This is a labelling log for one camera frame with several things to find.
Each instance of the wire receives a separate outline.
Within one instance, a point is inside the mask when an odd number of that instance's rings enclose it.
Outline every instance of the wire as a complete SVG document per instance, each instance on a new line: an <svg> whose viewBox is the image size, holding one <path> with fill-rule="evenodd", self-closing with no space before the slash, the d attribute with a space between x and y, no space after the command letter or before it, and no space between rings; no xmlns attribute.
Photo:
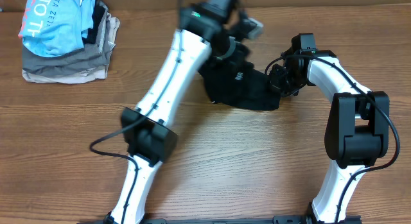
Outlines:
<svg viewBox="0 0 411 224"><path fill-rule="evenodd" d="M179 1L178 1L179 11L181 11L181 5L182 5L182 0L179 0ZM168 78L168 81L167 81L166 85L164 86L163 90L162 90L161 93L159 94L159 97L157 98L157 100L155 101L155 103L152 105L151 109L147 112L147 114L144 115L143 117L141 117L140 119L138 119L137 121L135 121L134 123L132 123L132 124L130 124L130 125L122 128L122 129L120 129L120 130L118 130L118 131L116 131L116 132L113 132L113 133L111 133L111 134L108 134L108 135L106 135L106 136L104 136L104 137L101 137L101 138L93 141L92 143L90 143L90 146L89 146L90 151L92 151L93 153L96 153L96 154L99 154L99 155L103 155L103 156L110 156L110 157L118 157L118 158L122 158L122 159L127 159L127 160L129 160L130 162L132 162L132 163L134 164L134 166L136 167L136 169L135 169L136 173L135 173L135 175L134 175L133 183L132 183L131 188L130 188L130 190L129 190L129 192L128 192L127 199L126 199L126 202L125 202L124 207L123 207L124 210L123 210L123 215L122 215L122 217L121 217L121 224L124 224L125 216L126 216L126 213L127 213L128 201L130 200L131 194L132 194L132 192L133 192L133 190L134 190L134 186L136 185L136 182L137 182L138 164L137 164L136 160L134 160L132 157L129 157L129 156L127 156L127 155L118 154L118 153L109 153L109 152L99 151L99 150L95 150L93 147L94 147L96 144L98 144L98 143L101 143L101 142L103 142L103 141L106 141L106 140L108 140L108 139L110 139L110 138L112 138L112 137L115 137L115 136L119 135L119 134L123 134L123 133L125 133L125 132L127 132L127 131L129 131L129 130L137 127L137 126L139 126L139 125L140 125L141 123L143 123L143 122L147 119L147 117L153 112L154 108L157 107L158 102L160 101L160 99L162 98L162 96L164 95L164 93L166 92L166 89L168 88L168 85L170 84L170 82L172 81L172 79L173 79L173 77L174 77L174 75L175 75L175 72L177 71L177 68L178 68L178 66L179 66L179 63L181 63L181 54L182 54L182 45L183 45L183 42L182 42L182 31L179 32L179 35L180 35L180 38L179 38L179 53L177 54L177 59L176 59L175 65L174 65L174 69L173 69L173 71L171 72L171 75L170 75L170 77Z"/></svg>
<svg viewBox="0 0 411 224"><path fill-rule="evenodd" d="M362 96L364 96L364 97L367 99L367 101L368 101L372 106L374 106L374 108L384 117L384 119L386 120L386 122L387 122L388 125L390 126L390 128L391 128L391 130L392 130L392 133L394 134L394 138L395 138L395 142L396 142L396 150L395 150L394 156L391 158L391 160L390 160L388 163L386 163L386 164L384 164L384 165L382 165L382 166L376 166L376 167L372 167L372 168L367 168L367 169L360 170L360 171L352 174L351 177L349 178L347 184L345 185L345 187L344 187L344 189L343 189L343 191L342 191L342 193L341 193L340 199L339 199L339 201L338 201L337 213L336 213L336 215L335 215L335 220L334 220L335 224L337 224L337 223L338 223L338 219L339 219L339 215L340 215L340 211L341 211L342 201L343 201L343 199L344 199L344 196L345 196L345 194L346 194L346 192L347 192L347 190L348 190L348 187L350 186L351 182L353 182L353 180L354 180L358 175L360 175L360 174L362 174L362 173L371 172L371 171L376 171L376 170L380 170L380 169L385 169L385 168L391 166L391 165L397 160L398 155L399 155L399 149L400 149L398 131L397 131L394 123L391 121L390 117L389 117L384 111L382 111L382 109L381 109L379 106L377 106L377 104L375 104L375 101L372 100L372 99L371 99L365 92L363 92L360 88L358 88L358 86L350 79L350 77L348 77L348 75L347 75L341 68L337 67L334 63L331 63L331 62L328 62L327 60L323 60L323 59L321 59L321 58L319 58L319 57L310 56L310 55L288 55L288 56L282 56L282 57L280 57L280 58L277 58L277 59L271 61L271 62L269 63L269 65L268 65L268 66L266 67L266 69L265 69L265 74L267 74L267 71L268 71L268 69L270 68L271 65L273 65L274 63L276 63L276 62L279 61L279 60L286 60L286 59L289 59L289 58L308 58L308 59L310 59L310 60L318 60L319 62L328 64L328 65L331 66L332 68L336 69L336 70L347 80L347 82L348 82L349 84L351 84L352 88L355 89L355 90L356 90L358 93L360 93Z"/></svg>

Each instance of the black cable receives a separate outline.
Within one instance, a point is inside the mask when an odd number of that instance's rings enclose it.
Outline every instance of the black cable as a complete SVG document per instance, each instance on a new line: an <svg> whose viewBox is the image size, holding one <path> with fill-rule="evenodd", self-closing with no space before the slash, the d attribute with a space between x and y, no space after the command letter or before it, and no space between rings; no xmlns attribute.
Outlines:
<svg viewBox="0 0 411 224"><path fill-rule="evenodd" d="M352 174L351 177L349 178L347 184L345 185L345 187L344 187L344 189L341 193L340 200L338 201L337 213L335 215L335 220L334 220L335 224L337 224L338 219L339 219L339 215L340 215L340 211L341 211L342 201L343 201L344 196L345 196L345 194L348 190L349 185L355 179L355 177L357 177L358 175L360 175L362 173L376 171L376 170L380 170L380 169L385 169L385 168L391 166L397 160L398 155L399 155L399 149L400 149L399 135L398 135L397 129L396 129L394 123L391 121L390 117L388 115L386 115L386 113L384 113L384 111L382 111L382 109L379 106L377 106L377 104L375 104L374 100L372 100L365 92L363 92L361 89L359 89L358 86L350 79L350 77L348 77L348 75L341 68L337 67L334 63L331 63L331 62L328 62L327 60L323 60L319 57L310 56L310 55L287 55L287 56L282 56L280 58L277 58L277 59L271 61L265 69L265 74L267 74L267 71L268 71L268 69L270 68L271 65L273 65L274 63L276 63L279 60L286 60L286 59L289 59L289 58L307 58L307 59L310 59L310 60L318 60L319 62L328 64L332 68L336 69L347 80L347 82L349 84L351 84L352 88L355 89L357 92L359 92L362 96L364 96L367 99L367 101L372 106L374 106L374 108L384 117L384 119L386 120L386 122L390 126L390 128L392 130L392 133L394 134L394 138L395 138L395 141L396 141L396 150L395 150L394 156L391 158L391 160L388 163L386 163L382 166L376 166L376 167L360 170L360 171Z"/></svg>
<svg viewBox="0 0 411 224"><path fill-rule="evenodd" d="M181 5L182 5L182 0L179 0L179 1L178 1L179 11L181 11ZM101 143L101 142L103 142L103 141L106 141L107 139L110 139L110 138L112 138L112 137L115 137L115 136L117 136L117 135L119 135L119 134L123 134L123 133L131 130L132 128L135 128L135 127L139 126L139 125L140 125L142 122L144 122L144 121L147 119L147 117L153 112L154 108L157 107L158 102L160 101L160 99L162 98L162 96L164 95L164 93L166 92L166 89L168 88L168 85L170 84L170 82L172 81L172 79L173 79L173 77L174 77L174 75L175 75L175 72L177 71L177 68L178 68L178 66L179 66L179 63L181 63L181 54L182 54L182 45L183 45L183 43L182 43L182 31L179 32L179 35L180 35L180 38L179 38L179 53L177 54L177 59L176 59L175 65L174 65L174 69L173 69L173 71L171 72L171 75L170 75L170 77L168 78L168 81L167 81L166 85L164 86L163 90L162 90L161 93L159 94L159 97L157 98L157 100L155 101L155 103L152 105L151 109L147 112L147 114L144 115L142 118L138 119L137 121L135 121L134 123L132 123L131 125L128 125L128 126L122 128L122 129L120 129L120 130L118 130L118 131L116 131L116 132L113 132L113 133L111 133L111 134L108 134L108 135L106 135L106 136L104 136L104 137L102 137L102 138L99 138L99 139L93 141L93 142L90 144L90 146L89 146L90 151L92 151L93 153L97 153L97 154L103 155L103 156L111 156L111 157L119 157L119 158L122 158L122 159L127 159L127 160L129 160L130 162L132 162L132 163L134 164L134 166L136 167L136 169L135 169L136 173L135 173L135 175L134 175L133 183L132 183L131 188L130 188L130 190L129 190L129 192L128 192L127 199L126 199L126 202L125 202L124 207L123 207L124 210L123 210L123 215L122 215L122 217L121 217L121 224L124 224L124 219L125 219L125 216L126 216L126 213L127 213L128 201L130 200L131 194L132 194L132 192L133 192L133 190L134 190L134 186L136 185L137 172L138 172L137 162L136 162L136 160L134 160L132 157L129 157L129 156L127 156L127 155L118 154L118 153L109 153L109 152L99 151L99 150L95 150L93 147L94 147L96 144L98 144L98 143Z"/></svg>

